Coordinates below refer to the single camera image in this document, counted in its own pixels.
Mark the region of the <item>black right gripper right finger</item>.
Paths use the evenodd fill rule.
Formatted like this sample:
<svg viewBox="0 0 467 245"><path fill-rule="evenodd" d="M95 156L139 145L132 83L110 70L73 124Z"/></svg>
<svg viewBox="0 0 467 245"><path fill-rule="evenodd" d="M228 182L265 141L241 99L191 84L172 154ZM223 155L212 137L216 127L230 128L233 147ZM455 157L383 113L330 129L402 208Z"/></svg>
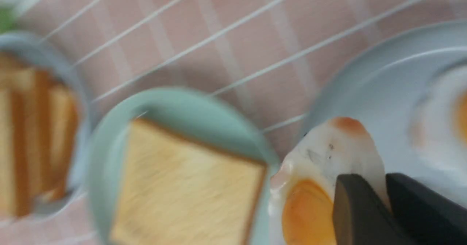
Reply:
<svg viewBox="0 0 467 245"><path fill-rule="evenodd" d="M386 175L397 223L417 245L465 245L466 208L402 173Z"/></svg>

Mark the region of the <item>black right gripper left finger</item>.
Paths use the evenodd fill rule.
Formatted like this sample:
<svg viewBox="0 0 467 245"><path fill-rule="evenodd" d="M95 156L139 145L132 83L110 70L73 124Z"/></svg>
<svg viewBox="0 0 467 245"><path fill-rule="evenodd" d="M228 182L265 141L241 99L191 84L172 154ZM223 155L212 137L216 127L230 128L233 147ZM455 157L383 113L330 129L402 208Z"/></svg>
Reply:
<svg viewBox="0 0 467 245"><path fill-rule="evenodd" d="M339 175L332 223L338 245L415 245L360 175Z"/></svg>

